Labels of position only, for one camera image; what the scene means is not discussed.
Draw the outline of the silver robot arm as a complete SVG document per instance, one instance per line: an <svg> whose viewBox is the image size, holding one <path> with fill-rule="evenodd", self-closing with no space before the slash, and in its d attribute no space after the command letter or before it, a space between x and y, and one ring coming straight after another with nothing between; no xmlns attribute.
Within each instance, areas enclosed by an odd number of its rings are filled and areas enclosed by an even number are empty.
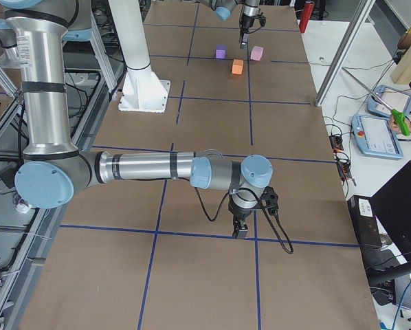
<svg viewBox="0 0 411 330"><path fill-rule="evenodd" d="M263 28L266 24L267 19L260 11L260 1L257 0L199 0L197 3L210 8L222 21L227 20L237 6L241 6L238 20L241 49L247 46L249 35Z"/></svg>
<svg viewBox="0 0 411 330"><path fill-rule="evenodd" d="M16 35L21 92L29 144L16 172L18 194L34 207L67 204L80 191L119 180L184 179L196 190L222 190L233 216L233 237L245 238L245 222L255 210L266 217L278 205L264 206L273 195L273 167L261 155L228 161L217 151L116 154L84 152L70 136L63 39L91 18L86 1L4 1L4 17Z"/></svg>

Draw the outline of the person's hand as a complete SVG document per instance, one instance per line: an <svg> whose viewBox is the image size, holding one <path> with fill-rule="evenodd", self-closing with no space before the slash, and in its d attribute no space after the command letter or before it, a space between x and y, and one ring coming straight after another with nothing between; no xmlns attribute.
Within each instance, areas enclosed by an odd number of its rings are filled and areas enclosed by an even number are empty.
<svg viewBox="0 0 411 330"><path fill-rule="evenodd" d="M401 133L401 129L400 129L399 125L396 123L395 117L393 115L390 116L389 127L395 133Z"/></svg>

